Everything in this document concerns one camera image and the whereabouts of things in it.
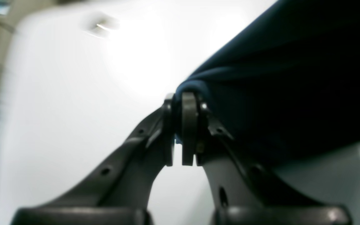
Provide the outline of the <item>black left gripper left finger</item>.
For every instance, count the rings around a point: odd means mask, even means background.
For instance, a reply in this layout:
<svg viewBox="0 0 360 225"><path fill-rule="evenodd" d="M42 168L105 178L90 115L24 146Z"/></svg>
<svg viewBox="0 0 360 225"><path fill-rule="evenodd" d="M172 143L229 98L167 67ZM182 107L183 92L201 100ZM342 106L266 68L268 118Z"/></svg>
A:
<svg viewBox="0 0 360 225"><path fill-rule="evenodd" d="M143 119L85 179L58 198L21 208L13 225L152 225L147 211L153 182L173 165L174 94Z"/></svg>

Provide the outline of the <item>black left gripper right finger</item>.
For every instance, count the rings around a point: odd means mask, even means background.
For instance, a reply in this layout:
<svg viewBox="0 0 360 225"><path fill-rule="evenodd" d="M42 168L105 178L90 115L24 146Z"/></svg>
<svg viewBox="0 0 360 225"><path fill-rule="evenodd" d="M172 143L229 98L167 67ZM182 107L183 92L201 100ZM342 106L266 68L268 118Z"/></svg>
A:
<svg viewBox="0 0 360 225"><path fill-rule="evenodd" d="M242 149L205 101L181 95L182 164L207 176L213 225L351 225L346 208L324 204L287 185Z"/></svg>

